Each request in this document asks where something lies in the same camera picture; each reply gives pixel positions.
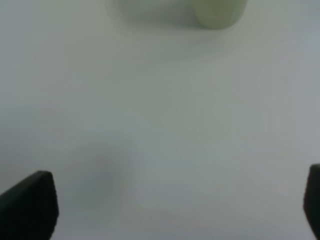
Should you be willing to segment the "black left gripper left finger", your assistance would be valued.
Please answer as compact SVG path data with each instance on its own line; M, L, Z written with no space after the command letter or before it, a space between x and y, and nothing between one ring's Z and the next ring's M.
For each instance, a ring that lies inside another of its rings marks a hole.
M2 240L49 240L58 217L58 197L49 171L37 171L0 195Z

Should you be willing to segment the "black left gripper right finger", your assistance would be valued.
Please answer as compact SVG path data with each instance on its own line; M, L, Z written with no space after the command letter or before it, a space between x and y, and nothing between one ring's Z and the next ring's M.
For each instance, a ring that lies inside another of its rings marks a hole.
M317 240L320 239L320 165L309 168L303 198L303 210L308 224Z

